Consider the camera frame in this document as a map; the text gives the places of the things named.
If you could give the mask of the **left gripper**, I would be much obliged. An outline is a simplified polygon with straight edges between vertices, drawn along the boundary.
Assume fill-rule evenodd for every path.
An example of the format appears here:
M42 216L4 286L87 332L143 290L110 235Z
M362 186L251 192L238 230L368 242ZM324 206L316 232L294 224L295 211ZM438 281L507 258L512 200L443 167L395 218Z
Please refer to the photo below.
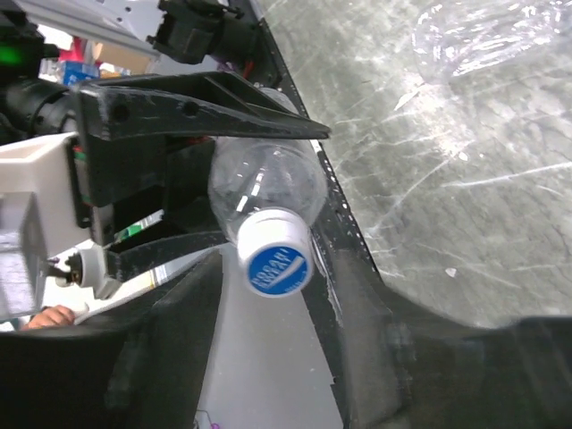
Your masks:
M45 135L63 134L68 132L74 133L73 127L70 124L65 124L63 127L60 127L56 130L41 130L39 132L35 132L31 130L31 128L28 125L23 125L23 126L14 125L8 118L7 114L8 114L8 106L7 104L2 104L1 147L11 143L17 143L23 140L34 139ZM73 172L73 167L74 167L73 157L75 154L73 150L73 145L75 142L74 138L72 139L72 143L70 143L67 146L67 156L71 174L72 193L74 193L74 191L77 189L77 182L75 179L75 174ZM76 197L74 197L74 195L73 195L73 203L76 213L77 208L80 207L80 203L79 200ZM76 215L76 220L79 227L81 227L81 222L82 222L81 218ZM165 223L156 223L153 226L147 228L145 231L147 231L148 233L147 240L155 240L164 237L170 237L173 235L183 234L180 231L176 231L171 225L167 225ZM71 260L70 260L71 268L67 271L62 271L58 268L57 263L55 262L55 257L57 257L58 255L49 258L47 261L48 271L46 278L55 277L58 281L62 283L63 286L68 286L71 283L77 283L81 287L91 288L98 299L109 299L121 287L122 283L107 274L106 271L107 264L105 261L106 248L103 248L97 244L93 245L91 248L85 248L82 246L83 242L75 245L79 246L80 249L75 254L71 255ZM195 253L180 258L187 258ZM35 315L39 313L39 311L40 309L31 315L25 315L25 316ZM5 320L4 322L20 320L23 317L24 316L16 317L10 320Z

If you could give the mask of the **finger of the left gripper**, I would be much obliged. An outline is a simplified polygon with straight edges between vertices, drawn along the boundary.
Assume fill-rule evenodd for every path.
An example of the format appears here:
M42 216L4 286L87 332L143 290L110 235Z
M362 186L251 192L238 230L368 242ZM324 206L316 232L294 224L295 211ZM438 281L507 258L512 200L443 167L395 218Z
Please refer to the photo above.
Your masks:
M221 231L184 233L147 240L147 231L129 237L105 250L107 274L126 282L159 265L227 242Z
M327 126L288 110L228 72L86 80L75 89L78 129L103 140L141 136L326 139Z

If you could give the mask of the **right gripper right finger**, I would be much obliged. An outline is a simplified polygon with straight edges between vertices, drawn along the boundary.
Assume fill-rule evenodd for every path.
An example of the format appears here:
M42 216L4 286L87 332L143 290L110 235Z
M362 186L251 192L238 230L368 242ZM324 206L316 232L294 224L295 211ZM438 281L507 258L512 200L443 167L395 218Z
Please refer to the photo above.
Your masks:
M312 236L307 306L344 427L570 427L569 318L459 324L387 287L351 224L322 215Z

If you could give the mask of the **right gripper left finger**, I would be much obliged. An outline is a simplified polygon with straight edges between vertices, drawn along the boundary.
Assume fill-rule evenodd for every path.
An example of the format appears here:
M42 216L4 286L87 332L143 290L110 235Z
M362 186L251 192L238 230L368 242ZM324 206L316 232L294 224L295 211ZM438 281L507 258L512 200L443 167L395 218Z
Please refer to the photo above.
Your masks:
M212 250L74 326L1 337L4 428L191 428L223 289Z

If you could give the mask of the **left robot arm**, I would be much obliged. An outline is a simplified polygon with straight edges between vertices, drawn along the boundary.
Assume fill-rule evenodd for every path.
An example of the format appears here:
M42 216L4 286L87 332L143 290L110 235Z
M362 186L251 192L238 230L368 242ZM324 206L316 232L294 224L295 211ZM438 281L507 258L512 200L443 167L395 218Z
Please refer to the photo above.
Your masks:
M37 313L46 278L120 282L224 243L208 206L214 138L326 139L261 84L287 78L249 1L96 4L174 61L232 71L42 80L48 45L21 4L1 4L1 317Z

